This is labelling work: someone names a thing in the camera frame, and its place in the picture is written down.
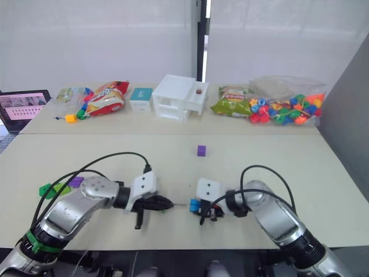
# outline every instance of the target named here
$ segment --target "red snack bag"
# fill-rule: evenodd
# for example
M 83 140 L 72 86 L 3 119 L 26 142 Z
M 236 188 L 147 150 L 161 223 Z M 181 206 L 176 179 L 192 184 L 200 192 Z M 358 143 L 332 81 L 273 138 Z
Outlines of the red snack bag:
M 124 106 L 129 82 L 110 82 L 98 88 L 87 105 L 86 114 L 102 115 Z

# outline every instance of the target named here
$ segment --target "robotic arm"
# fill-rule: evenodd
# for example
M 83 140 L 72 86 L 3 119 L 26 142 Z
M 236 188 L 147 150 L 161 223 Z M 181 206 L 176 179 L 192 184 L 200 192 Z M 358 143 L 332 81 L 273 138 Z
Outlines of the robotic arm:
M 85 178 L 79 190 L 57 202 L 38 225 L 27 231 L 0 264 L 0 276 L 8 269 L 29 275 L 48 271 L 93 212 L 111 207 L 136 212 L 135 228 L 140 229 L 145 209 L 169 209 L 173 203 L 157 195 L 156 176 L 152 171 L 137 177 L 130 188 L 123 182 L 100 176 Z
M 245 189 L 262 189 L 272 192 L 262 181 L 250 181 Z M 219 197 L 233 192 L 222 184 L 200 179 L 196 197 L 201 200 L 201 209 Z M 262 192 L 244 193 L 246 204 L 272 241 L 289 257 L 297 272 L 303 276 L 351 277 L 349 270 L 325 245 L 322 245 L 301 222 L 297 215 L 284 203 Z M 216 221 L 216 216 L 246 216 L 241 194 L 234 194 L 211 207 L 207 217 Z

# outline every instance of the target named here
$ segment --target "purple block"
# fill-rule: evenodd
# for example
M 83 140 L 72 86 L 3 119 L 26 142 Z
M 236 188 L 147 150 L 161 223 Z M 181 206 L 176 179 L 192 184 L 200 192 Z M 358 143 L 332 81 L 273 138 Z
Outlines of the purple block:
M 206 146 L 205 145 L 198 145 L 197 146 L 197 156 L 198 157 L 205 157 L 206 155 Z
M 74 177 L 70 183 L 68 184 L 69 186 L 71 186 L 72 188 L 79 188 L 81 185 L 81 182 L 84 180 L 83 177 Z

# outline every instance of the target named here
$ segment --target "laptop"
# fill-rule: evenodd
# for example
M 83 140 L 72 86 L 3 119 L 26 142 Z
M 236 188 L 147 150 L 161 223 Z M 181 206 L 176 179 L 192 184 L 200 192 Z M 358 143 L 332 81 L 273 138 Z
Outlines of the laptop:
M 0 93 L 0 119 L 9 134 L 0 142 L 0 153 L 50 100 L 46 89 Z

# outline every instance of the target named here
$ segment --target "black cable cord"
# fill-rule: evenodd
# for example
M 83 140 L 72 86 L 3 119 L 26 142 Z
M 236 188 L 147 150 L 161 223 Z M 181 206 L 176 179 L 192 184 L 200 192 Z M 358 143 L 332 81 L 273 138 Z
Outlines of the black cable cord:
M 55 200 L 59 197 L 59 195 L 68 186 L 68 184 L 70 183 L 70 181 L 74 177 L 76 177 L 77 175 L 79 175 L 79 173 L 83 172 L 83 170 L 85 170 L 87 167 L 93 165 L 94 163 L 97 163 L 97 162 L 99 162 L 99 161 L 101 161 L 103 159 L 110 158 L 110 157 L 113 157 L 113 156 L 118 156 L 118 155 L 135 155 L 135 156 L 139 156 L 146 163 L 145 168 L 144 168 L 144 173 L 145 172 L 148 172 L 148 171 L 151 171 L 151 166 L 150 166 L 148 160 L 143 155 L 141 155 L 139 153 L 136 153 L 136 152 L 118 152 L 118 153 L 113 153 L 113 154 L 109 154 L 109 155 L 106 155 L 106 156 L 102 156 L 102 157 L 100 157 L 100 158 L 98 158 L 96 160 L 93 160 L 92 162 L 86 164 L 84 167 L 82 167 L 79 170 L 75 171 L 74 174 L 64 183 L 64 185 L 60 188 L 60 190 L 56 193 L 56 195 L 50 200 L 49 204 L 45 207 L 45 209 L 42 212 L 42 214 L 36 219 L 35 223 L 33 224 L 33 227 L 40 223 L 41 219 L 45 216 L 45 214 L 47 213 L 47 211 L 51 208 L 51 206 L 53 205 L 53 203 L 55 202 Z
M 55 277 L 54 269 L 50 268 L 49 273 L 50 277 Z
M 278 195 L 274 194 L 273 192 L 268 192 L 267 190 L 263 190 L 263 189 L 241 189 L 241 190 L 236 190 L 234 192 L 229 192 L 229 193 L 219 197 L 215 201 L 211 202 L 210 205 L 208 205 L 207 208 L 204 209 L 204 211 L 201 213 L 200 225 L 203 225 L 203 223 L 205 221 L 205 216 L 208 214 L 210 209 L 213 208 L 214 205 L 216 205 L 218 202 L 220 202 L 223 199 L 226 199 L 227 197 L 231 197 L 231 196 L 234 196 L 236 194 L 246 193 L 246 192 L 261 192 L 261 193 L 269 194 L 270 196 L 273 196 L 275 199 L 278 199 L 279 201 L 281 201 L 282 203 L 287 205 L 288 208 L 292 209 L 290 204 L 288 204 L 283 198 L 279 197 Z
M 249 169 L 252 169 L 252 168 L 255 168 L 255 167 L 259 167 L 259 168 L 262 168 L 262 169 L 266 169 L 266 170 L 269 170 L 270 172 L 274 173 L 275 175 L 277 175 L 279 177 L 279 179 L 281 179 L 281 181 L 283 182 L 283 184 L 285 185 L 285 187 L 287 188 L 287 191 L 288 191 L 288 194 L 289 194 L 289 198 L 291 199 L 291 210 L 293 210 L 295 212 L 295 214 L 297 214 L 296 212 L 296 206 L 295 206 L 295 200 L 293 199 L 293 195 L 292 195 L 292 192 L 291 192 L 291 189 L 289 188 L 286 180 L 278 173 L 276 172 L 275 170 L 271 169 L 270 167 L 268 166 L 262 166 L 260 164 L 254 164 L 252 166 L 248 166 L 246 167 L 242 173 L 241 173 L 241 179 L 240 179 L 240 189 L 243 190 L 243 176 L 244 174 L 246 173 L 247 170 Z M 245 201 L 245 198 L 244 198 L 244 195 L 241 194 L 241 197 L 242 197 L 242 203 L 244 205 L 244 207 L 247 208 L 247 204 L 246 204 L 246 201 Z
M 59 179 L 57 179 L 54 183 L 51 184 L 51 186 L 46 190 L 46 192 L 44 193 L 44 195 L 42 195 L 38 205 L 37 205 L 37 208 L 36 208 L 36 211 L 35 211 L 35 214 L 33 215 L 33 219 L 32 219 L 32 223 L 31 223 L 31 228 L 34 227 L 35 225 L 35 222 L 37 220 L 37 217 L 39 216 L 39 212 L 40 212 L 40 209 L 41 209 L 41 206 L 46 198 L 46 196 L 48 195 L 48 193 L 53 189 L 53 187 L 58 184 L 59 182 L 61 182 L 63 179 L 73 175 L 74 173 L 76 173 L 77 171 L 74 171 L 74 172 L 71 172 L 71 173 L 68 173 L 68 174 L 65 174 L 64 176 L 61 176 Z M 104 174 L 98 172 L 97 170 L 92 170 L 92 169 L 85 169 L 83 170 L 82 172 L 92 172 L 92 173 L 96 173 L 97 175 L 100 175 L 102 177 L 105 177 L 107 178 Z

